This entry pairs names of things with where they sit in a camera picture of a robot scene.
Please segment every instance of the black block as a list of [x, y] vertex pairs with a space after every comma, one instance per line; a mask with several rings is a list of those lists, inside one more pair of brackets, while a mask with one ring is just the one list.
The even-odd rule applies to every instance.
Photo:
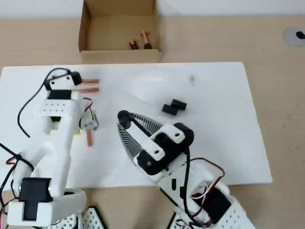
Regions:
[[164, 104], [164, 106], [162, 108], [162, 111], [167, 113], [167, 114], [170, 114], [170, 115], [177, 115], [177, 113], [178, 113], [177, 108], [171, 107], [167, 104]]
[[171, 107], [185, 111], [186, 103], [173, 99]]

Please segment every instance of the copper bolt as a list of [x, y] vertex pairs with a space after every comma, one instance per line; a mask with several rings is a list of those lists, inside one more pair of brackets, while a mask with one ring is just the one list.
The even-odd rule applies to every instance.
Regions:
[[98, 87], [93, 87], [93, 88], [86, 88], [86, 89], [78, 89], [77, 91], [79, 93], [93, 93], [93, 92], [99, 92], [100, 89]]
[[87, 136], [87, 146], [91, 147], [92, 146], [92, 130], [91, 129], [86, 129], [86, 136]]
[[149, 40], [148, 40], [148, 32], [145, 31], [145, 30], [143, 30], [143, 31], [141, 32], [141, 34], [142, 34], [142, 36], [143, 36], [143, 38], [144, 38], [145, 44], [149, 43]]
[[100, 83], [100, 79], [82, 80], [82, 83]]
[[129, 42], [129, 46], [131, 49], [135, 50], [135, 49], [139, 49], [139, 46], [137, 45], [137, 41], [135, 39], [132, 39]]

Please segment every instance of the white wire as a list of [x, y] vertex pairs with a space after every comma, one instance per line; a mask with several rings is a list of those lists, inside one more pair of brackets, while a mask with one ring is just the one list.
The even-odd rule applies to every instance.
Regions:
[[202, 197], [204, 197], [211, 190], [211, 188], [213, 187], [213, 185], [216, 181], [217, 181], [217, 179], [207, 188], [207, 190], [204, 193], [202, 193], [198, 197], [192, 197], [192, 199], [201, 199]]

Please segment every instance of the black cable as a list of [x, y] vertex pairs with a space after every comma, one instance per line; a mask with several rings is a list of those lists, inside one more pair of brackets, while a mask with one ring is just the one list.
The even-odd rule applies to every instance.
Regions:
[[17, 116], [17, 124], [20, 128], [20, 130], [28, 137], [30, 138], [31, 136], [23, 129], [21, 123], [20, 123], [20, 116], [21, 116], [21, 112], [24, 110], [24, 108], [29, 104], [30, 101], [32, 101], [32, 99], [41, 91], [41, 89], [43, 88], [44, 86], [44, 83], [45, 81], [48, 79], [48, 77], [52, 74], [52, 72], [56, 71], [56, 70], [64, 70], [64, 71], [67, 71], [67, 73], [71, 73], [71, 71], [67, 68], [54, 68], [52, 69], [48, 74], [47, 76], [44, 78], [40, 88], [37, 90], [37, 92], [23, 105], [23, 107], [20, 109], [19, 113], [18, 113], [18, 116]]
[[14, 189], [13, 189], [13, 183], [14, 183], [14, 179], [12, 179], [11, 182], [10, 182], [10, 189], [11, 189], [11, 192], [13, 193], [13, 196], [14, 196], [16, 199], [18, 199], [18, 197], [16, 196], [15, 191], [14, 191]]
[[192, 225], [202, 228], [205, 225], [198, 222], [197, 220], [195, 220], [195, 218], [191, 215], [191, 213], [187, 207], [187, 201], [186, 201], [187, 200], [187, 184], [189, 182], [189, 174], [190, 174], [190, 166], [191, 166], [191, 153], [190, 153], [190, 149], [188, 147], [185, 149], [185, 153], [186, 153], [186, 169], [185, 169], [184, 186], [183, 186], [183, 189], [184, 189], [183, 206], [184, 206], [185, 213], [191, 219], [191, 221], [193, 221]]
[[16, 168], [16, 165], [13, 165], [13, 167], [10, 168], [9, 172], [7, 173], [6, 177], [4, 178], [4, 180], [2, 182], [2, 185], [0, 187], [0, 203], [1, 203], [2, 206], [4, 206], [4, 201], [3, 201], [3, 198], [2, 198], [3, 189], [6, 185], [6, 182], [8, 182], [8, 179], [10, 178], [11, 173], [14, 171], [15, 168]]
[[[2, 207], [3, 207], [5, 204], [4, 204], [4, 201], [3, 201], [3, 198], [2, 198], [2, 192], [3, 192], [3, 189], [4, 189], [4, 187], [5, 187], [5, 185], [6, 185], [7, 181], [8, 181], [8, 179], [10, 178], [10, 175], [12, 174], [12, 172], [14, 171], [14, 169], [16, 168], [17, 163], [18, 163], [19, 161], [24, 162], [25, 164], [27, 164], [27, 165], [31, 168], [32, 171], [34, 170], [34, 166], [33, 166], [29, 161], [27, 161], [27, 160], [25, 160], [24, 158], [22, 158], [21, 155], [14, 153], [13, 151], [11, 151], [9, 148], [7, 148], [7, 147], [6, 147], [5, 145], [3, 145], [2, 143], [0, 143], [0, 147], [3, 148], [4, 150], [6, 150], [6, 151], [7, 151], [8, 153], [10, 153], [11, 155], [13, 155], [13, 157], [15, 157], [16, 160], [17, 160], [17, 161], [16, 161], [16, 164], [14, 164], [14, 165], [12, 166], [12, 168], [10, 168], [9, 172], [7, 173], [6, 177], [4, 178], [4, 180], [3, 180], [3, 182], [2, 182], [2, 185], [1, 185], [1, 187], [0, 187], [0, 203], [1, 203]], [[12, 185], [13, 185], [13, 180], [12, 180], [11, 183], [10, 183], [10, 188], [11, 188], [12, 191], [13, 191], [14, 189], [13, 189]]]

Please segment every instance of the black screw hole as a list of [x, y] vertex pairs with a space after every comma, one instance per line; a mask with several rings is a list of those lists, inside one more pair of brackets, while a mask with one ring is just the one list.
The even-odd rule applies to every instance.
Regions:
[[297, 32], [296, 36], [301, 40], [305, 40], [305, 34], [302, 31]]

